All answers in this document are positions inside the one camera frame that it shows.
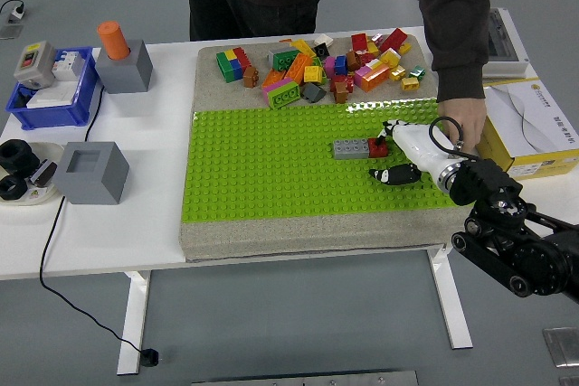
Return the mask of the person's left hand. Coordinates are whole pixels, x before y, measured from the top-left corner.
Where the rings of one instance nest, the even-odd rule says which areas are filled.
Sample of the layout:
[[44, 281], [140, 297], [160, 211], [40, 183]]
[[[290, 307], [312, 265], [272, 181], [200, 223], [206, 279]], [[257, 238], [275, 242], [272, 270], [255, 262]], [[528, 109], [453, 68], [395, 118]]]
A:
[[471, 153], [479, 143], [487, 107], [484, 99], [449, 99], [438, 104], [440, 117], [454, 119], [462, 129], [462, 151]]

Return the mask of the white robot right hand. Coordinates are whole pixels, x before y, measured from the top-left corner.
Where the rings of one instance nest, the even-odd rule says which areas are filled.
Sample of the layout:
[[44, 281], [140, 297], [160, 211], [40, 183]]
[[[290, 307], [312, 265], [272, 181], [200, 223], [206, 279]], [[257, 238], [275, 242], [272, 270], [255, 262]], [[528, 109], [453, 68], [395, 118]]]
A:
[[369, 174], [386, 185], [404, 185], [418, 182], [422, 173], [428, 173], [437, 187], [448, 193], [462, 158], [450, 151], [451, 141], [436, 126], [408, 123], [399, 119], [387, 120], [376, 139], [378, 145], [391, 137], [405, 156], [408, 164], [388, 169], [370, 169]]

